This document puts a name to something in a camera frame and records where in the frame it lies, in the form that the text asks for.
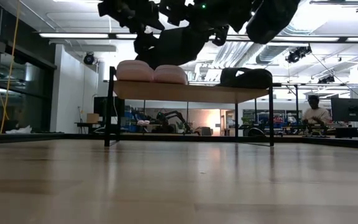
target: wooden floor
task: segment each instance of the wooden floor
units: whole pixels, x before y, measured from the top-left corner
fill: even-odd
[[[0,144],[0,223],[358,224],[358,150]]]

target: black metal frame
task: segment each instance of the black metal frame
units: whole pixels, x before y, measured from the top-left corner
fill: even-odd
[[[110,71],[109,71],[109,88],[108,88],[108,100],[107,100],[107,110],[106,110],[106,128],[105,128],[105,133],[104,133],[104,146],[105,147],[109,147],[111,146],[110,140],[115,140],[115,141],[120,141],[120,140],[140,140],[140,141],[144,141],[147,139],[154,139],[154,141],[156,141],[157,139],[159,139],[160,141],[166,141],[167,139],[171,139],[174,141],[211,141],[211,142],[220,142],[220,141],[224,141],[224,142],[240,142],[240,138],[239,138],[239,105],[238,103],[234,104],[234,116],[235,116],[235,129],[236,129],[236,133],[234,138],[216,138],[216,137],[206,137],[206,136],[198,136],[198,137],[194,137],[194,136],[180,136],[180,138],[178,138],[178,136],[164,136],[163,138],[160,138],[160,136],[147,136],[147,139],[144,138],[144,136],[121,136],[121,114],[119,114],[120,110],[118,110],[118,114],[117,114],[117,129],[115,131],[111,130],[111,107],[112,107],[112,101],[114,100],[113,98],[113,93],[114,93],[114,76],[116,74],[116,68],[114,67],[110,67]],[[269,133],[269,146],[273,147],[274,146],[274,128],[273,128],[273,87],[278,87],[281,86],[281,84],[279,83],[273,83],[269,88],[268,88],[268,102],[269,102],[269,128],[270,128],[270,133]]]

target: white ceiling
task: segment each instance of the white ceiling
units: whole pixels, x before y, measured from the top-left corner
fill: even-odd
[[[119,27],[119,24],[108,16],[99,17],[97,4],[83,4],[76,2],[54,2],[53,0],[21,0],[21,19],[39,32],[128,32],[126,28]],[[0,0],[0,5],[9,12],[16,13],[15,0]],[[309,6],[299,10],[295,21],[299,26],[312,26],[313,21],[323,21],[311,35],[358,35],[358,13],[355,7],[327,7]],[[161,15],[160,20],[167,29],[174,26],[167,23],[167,18]],[[131,40],[78,40],[72,41],[71,45],[115,45],[116,53],[99,53],[109,61],[120,61],[133,59],[134,52]],[[312,44],[313,53],[326,67],[331,68],[343,63],[346,60],[358,57],[358,44]],[[214,60],[221,48],[207,43],[200,52],[197,61]],[[288,64],[285,56],[278,56],[274,63],[278,66],[254,66],[270,70],[276,77],[288,75]],[[196,63],[190,62],[183,66],[187,70],[194,70]],[[311,77],[325,70],[325,67],[318,63],[311,55],[300,62],[290,66],[289,72],[293,77]]]

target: pink cushion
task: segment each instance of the pink cushion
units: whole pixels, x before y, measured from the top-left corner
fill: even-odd
[[[154,71],[154,82],[187,85],[187,75],[179,66],[161,65]]]
[[[125,60],[117,66],[117,80],[152,82],[154,71],[140,60]]]

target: person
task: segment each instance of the person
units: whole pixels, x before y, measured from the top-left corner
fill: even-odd
[[[321,126],[325,126],[331,120],[328,110],[320,108],[318,103],[318,96],[309,96],[310,108],[303,114],[304,124],[320,124]]]

